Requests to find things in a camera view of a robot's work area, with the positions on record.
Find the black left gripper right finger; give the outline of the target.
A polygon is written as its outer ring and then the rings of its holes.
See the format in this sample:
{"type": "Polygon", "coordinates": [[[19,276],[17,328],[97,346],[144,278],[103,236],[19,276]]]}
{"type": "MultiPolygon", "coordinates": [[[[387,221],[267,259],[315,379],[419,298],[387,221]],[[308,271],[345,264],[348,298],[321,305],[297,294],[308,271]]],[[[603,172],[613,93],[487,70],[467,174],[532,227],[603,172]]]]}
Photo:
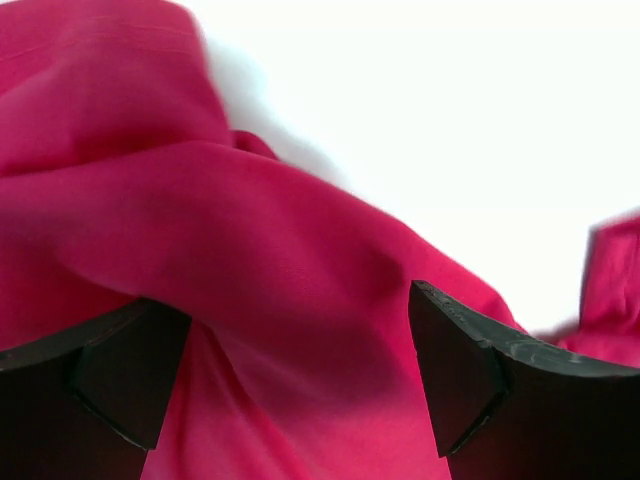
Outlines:
{"type": "Polygon", "coordinates": [[[484,316],[427,282],[409,321],[438,454],[455,479],[635,479],[639,372],[484,316]]]}

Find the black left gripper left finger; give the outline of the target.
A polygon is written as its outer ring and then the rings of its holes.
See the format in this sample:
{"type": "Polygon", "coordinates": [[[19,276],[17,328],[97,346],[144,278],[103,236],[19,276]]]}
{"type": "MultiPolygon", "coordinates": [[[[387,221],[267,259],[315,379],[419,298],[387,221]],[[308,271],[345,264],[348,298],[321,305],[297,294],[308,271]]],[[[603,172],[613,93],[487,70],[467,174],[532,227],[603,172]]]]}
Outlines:
{"type": "Polygon", "coordinates": [[[140,479],[190,326],[141,299],[2,351],[2,479],[140,479]]]}

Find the red t shirt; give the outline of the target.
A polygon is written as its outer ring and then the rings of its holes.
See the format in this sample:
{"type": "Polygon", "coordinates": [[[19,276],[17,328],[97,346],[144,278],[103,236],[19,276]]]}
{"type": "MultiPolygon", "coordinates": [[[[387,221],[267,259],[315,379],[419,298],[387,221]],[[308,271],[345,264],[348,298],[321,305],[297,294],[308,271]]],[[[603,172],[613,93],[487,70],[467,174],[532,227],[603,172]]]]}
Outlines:
{"type": "Polygon", "coordinates": [[[1,344],[147,297],[194,323],[147,479],[445,479],[409,333],[499,294],[232,129],[166,1],[1,8],[1,344]]]}

